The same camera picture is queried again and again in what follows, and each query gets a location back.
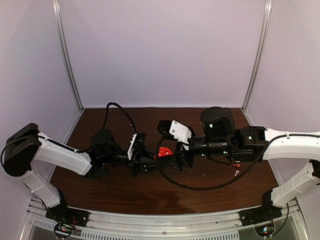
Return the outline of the red round earbud charging case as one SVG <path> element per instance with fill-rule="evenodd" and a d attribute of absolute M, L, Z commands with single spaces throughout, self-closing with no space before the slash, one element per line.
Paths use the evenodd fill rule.
<path fill-rule="evenodd" d="M 172 150 L 170 150 L 168 147 L 161 146 L 157 149 L 157 152 L 154 155 L 154 160 L 158 159 L 160 160 L 165 160 L 173 156 Z"/>

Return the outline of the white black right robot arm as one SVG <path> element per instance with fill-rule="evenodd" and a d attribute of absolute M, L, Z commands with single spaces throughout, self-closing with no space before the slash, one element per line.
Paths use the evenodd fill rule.
<path fill-rule="evenodd" d="M 282 185 L 263 195 L 256 210 L 259 220 L 268 220 L 276 208 L 320 183 L 319 132 L 280 131 L 263 126 L 236 129 L 232 111 L 227 107 L 209 107 L 200 114 L 203 136 L 195 136 L 190 127 L 172 120 L 169 134 L 193 156 L 232 157 L 235 161 L 256 163 L 275 159 L 307 159 L 308 163 Z"/>

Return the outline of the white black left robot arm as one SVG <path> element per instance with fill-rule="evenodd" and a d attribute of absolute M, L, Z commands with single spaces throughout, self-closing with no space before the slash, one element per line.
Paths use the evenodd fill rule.
<path fill-rule="evenodd" d="M 113 133 L 102 128 L 90 139 L 90 147 L 76 149 L 62 144 L 39 131 L 38 125 L 29 123 L 6 141 L 0 154 L 4 171 L 22 183 L 61 222 L 72 218 L 62 191 L 51 185 L 36 169 L 41 161 L 86 178 L 98 179 L 108 171 L 107 165 L 127 167 L 133 176 L 156 169 L 161 159 L 160 149 L 150 151 L 145 146 L 145 134 L 135 132 L 127 149 L 121 148 Z"/>

